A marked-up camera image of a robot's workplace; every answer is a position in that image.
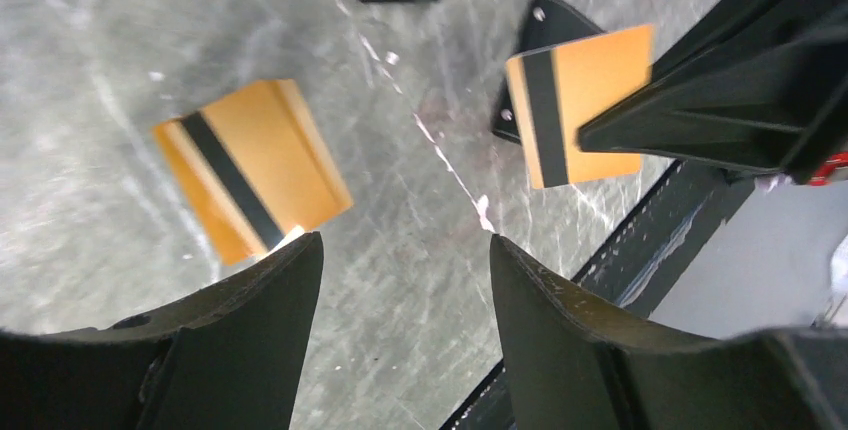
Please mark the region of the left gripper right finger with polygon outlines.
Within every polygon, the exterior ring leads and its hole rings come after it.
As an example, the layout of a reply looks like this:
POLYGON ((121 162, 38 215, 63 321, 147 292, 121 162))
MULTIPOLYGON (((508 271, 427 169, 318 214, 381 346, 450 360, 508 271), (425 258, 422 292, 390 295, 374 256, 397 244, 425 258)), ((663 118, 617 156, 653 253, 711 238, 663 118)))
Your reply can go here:
POLYGON ((498 235, 490 276, 521 429, 847 425, 843 328, 695 335, 631 314, 498 235))

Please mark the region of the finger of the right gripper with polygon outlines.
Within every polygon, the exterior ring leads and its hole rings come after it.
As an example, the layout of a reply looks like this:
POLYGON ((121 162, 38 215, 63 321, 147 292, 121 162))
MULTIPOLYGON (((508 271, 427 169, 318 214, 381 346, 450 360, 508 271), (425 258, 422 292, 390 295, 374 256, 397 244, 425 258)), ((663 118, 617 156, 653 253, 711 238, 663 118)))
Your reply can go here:
POLYGON ((578 141, 810 182, 847 148, 847 0, 720 0, 578 141))

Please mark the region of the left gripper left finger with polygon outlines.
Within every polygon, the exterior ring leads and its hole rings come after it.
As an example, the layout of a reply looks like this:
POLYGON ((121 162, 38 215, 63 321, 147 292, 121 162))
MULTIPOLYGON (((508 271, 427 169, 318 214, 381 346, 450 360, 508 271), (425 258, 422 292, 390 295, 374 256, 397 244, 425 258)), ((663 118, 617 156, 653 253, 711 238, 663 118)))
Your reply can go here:
POLYGON ((1 335, 5 429, 286 429, 324 263, 319 233, 106 329, 1 335))

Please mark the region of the gold VIP card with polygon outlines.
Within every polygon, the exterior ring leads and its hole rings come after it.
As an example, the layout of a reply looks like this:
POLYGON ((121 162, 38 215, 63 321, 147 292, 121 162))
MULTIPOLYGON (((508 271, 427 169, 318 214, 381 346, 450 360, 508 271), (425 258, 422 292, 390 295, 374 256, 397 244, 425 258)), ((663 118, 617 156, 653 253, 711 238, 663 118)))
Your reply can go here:
POLYGON ((574 40, 552 50, 554 108, 530 103, 525 65, 513 55, 505 65, 530 183, 553 188, 634 174, 638 153, 589 152, 579 128, 645 86, 652 70, 654 28, 640 25, 574 40))

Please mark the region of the black leather card holder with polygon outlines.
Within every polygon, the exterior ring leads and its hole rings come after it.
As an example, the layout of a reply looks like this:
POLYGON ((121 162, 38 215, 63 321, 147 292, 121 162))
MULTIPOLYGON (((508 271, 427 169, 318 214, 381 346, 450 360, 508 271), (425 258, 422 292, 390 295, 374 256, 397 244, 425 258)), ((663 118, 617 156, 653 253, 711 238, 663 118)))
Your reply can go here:
POLYGON ((518 31, 514 55, 525 65, 530 103, 556 106, 552 50, 604 30, 565 0, 530 0, 518 31))

